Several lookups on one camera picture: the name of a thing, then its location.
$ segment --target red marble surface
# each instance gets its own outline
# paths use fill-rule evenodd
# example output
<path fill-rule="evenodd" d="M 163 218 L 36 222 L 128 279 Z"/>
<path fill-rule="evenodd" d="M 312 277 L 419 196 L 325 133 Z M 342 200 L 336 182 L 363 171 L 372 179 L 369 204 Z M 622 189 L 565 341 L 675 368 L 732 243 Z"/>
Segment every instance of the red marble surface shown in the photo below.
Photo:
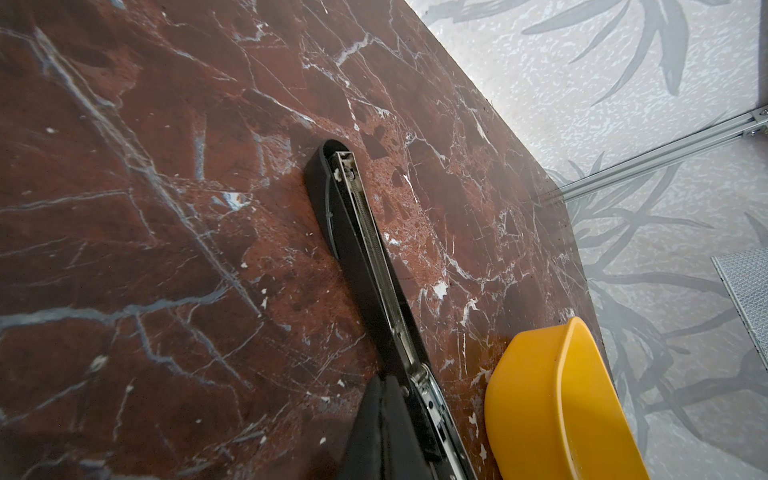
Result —
<path fill-rule="evenodd" d="M 498 478 L 509 340 L 599 332 L 553 183 L 402 0 L 2 3 L 0 477 L 333 477 L 378 365 L 303 185 L 328 137 Z"/>

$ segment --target metal track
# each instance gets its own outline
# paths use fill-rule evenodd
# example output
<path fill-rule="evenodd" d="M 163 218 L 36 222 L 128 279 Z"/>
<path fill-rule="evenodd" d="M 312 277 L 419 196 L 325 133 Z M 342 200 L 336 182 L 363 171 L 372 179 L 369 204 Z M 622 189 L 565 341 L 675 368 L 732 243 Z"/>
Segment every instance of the metal track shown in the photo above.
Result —
<path fill-rule="evenodd" d="M 563 200 L 574 200 L 595 190 L 675 164 L 692 154 L 720 146 L 743 135 L 758 134 L 766 127 L 768 127 L 768 105 L 560 187 Z"/>
<path fill-rule="evenodd" d="M 373 219 L 366 191 L 362 185 L 360 172 L 357 169 L 355 157 L 351 152 L 336 152 L 332 159 L 333 178 L 338 184 L 342 184 L 351 200 L 355 218 L 358 223 L 362 240 L 366 250 L 366 261 L 372 271 L 376 286 L 379 291 L 379 299 L 389 322 L 395 345 L 402 360 L 405 371 L 409 374 L 412 391 L 419 395 L 421 403 L 429 416 L 435 437 L 442 447 L 450 466 L 449 480 L 476 480 L 471 464 L 467 459 L 466 449 L 458 436 L 458 430 L 451 416 L 448 404 L 445 402 L 442 391 L 435 381 L 432 370 L 428 365 L 421 363 L 419 354 L 414 347 L 415 342 L 421 339 L 413 339 L 410 336 L 406 320 L 400 309 L 392 277 L 385 255 L 384 246 L 379 236 L 379 229 Z"/>

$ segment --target yellow plastic bowl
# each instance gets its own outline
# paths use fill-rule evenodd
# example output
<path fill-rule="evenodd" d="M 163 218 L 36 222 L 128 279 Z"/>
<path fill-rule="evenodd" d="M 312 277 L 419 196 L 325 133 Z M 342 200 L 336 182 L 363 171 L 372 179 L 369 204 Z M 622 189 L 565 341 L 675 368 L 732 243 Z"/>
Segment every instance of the yellow plastic bowl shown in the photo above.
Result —
<path fill-rule="evenodd" d="M 589 329 L 519 333 L 485 392 L 485 428 L 502 477 L 648 480 Z"/>

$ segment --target metal mesh filter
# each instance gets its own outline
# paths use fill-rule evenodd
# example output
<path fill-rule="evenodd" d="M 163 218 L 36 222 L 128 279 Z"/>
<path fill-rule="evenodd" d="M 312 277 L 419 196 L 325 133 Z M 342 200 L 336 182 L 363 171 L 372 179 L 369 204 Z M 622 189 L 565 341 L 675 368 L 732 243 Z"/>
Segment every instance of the metal mesh filter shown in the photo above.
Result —
<path fill-rule="evenodd" d="M 768 369 L 768 248 L 712 257 Z"/>

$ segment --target patterned wallpaper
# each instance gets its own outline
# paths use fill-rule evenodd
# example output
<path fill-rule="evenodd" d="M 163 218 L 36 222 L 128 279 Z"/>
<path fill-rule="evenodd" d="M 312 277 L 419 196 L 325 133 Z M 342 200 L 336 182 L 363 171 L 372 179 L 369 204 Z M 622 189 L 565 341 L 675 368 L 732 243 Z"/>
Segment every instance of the patterned wallpaper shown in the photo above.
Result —
<path fill-rule="evenodd" d="M 408 0 L 566 177 L 758 106 L 759 0 Z"/>
<path fill-rule="evenodd" d="M 768 479 L 768 372 L 711 256 L 768 247 L 768 137 L 569 203 L 651 478 Z"/>

